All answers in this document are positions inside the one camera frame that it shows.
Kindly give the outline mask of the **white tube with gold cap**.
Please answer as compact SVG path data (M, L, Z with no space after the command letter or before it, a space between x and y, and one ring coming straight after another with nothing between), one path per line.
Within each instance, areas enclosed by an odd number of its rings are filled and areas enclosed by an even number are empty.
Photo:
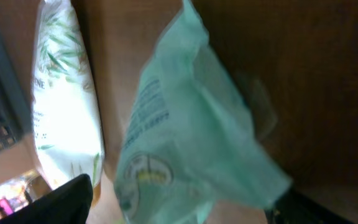
M43 176L57 189L90 177L101 196L104 143L98 101L80 25L70 0L41 1L32 63L32 124Z

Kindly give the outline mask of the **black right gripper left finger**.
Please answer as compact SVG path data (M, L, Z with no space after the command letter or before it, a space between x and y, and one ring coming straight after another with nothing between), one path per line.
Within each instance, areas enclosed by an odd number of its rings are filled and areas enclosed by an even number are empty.
M81 174L18 212L0 219L0 224L85 224L93 199L91 179Z

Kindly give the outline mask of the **teal snack packet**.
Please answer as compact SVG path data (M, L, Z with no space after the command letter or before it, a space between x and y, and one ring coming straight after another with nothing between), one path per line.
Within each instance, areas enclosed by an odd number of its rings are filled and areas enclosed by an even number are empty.
M184 1L140 75L114 181L126 222L203 223L218 200L265 209L290 184Z

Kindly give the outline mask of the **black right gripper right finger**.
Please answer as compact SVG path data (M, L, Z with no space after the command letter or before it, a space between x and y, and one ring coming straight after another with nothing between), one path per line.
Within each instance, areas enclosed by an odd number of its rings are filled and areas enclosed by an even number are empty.
M268 224L353 224L293 189L264 213Z

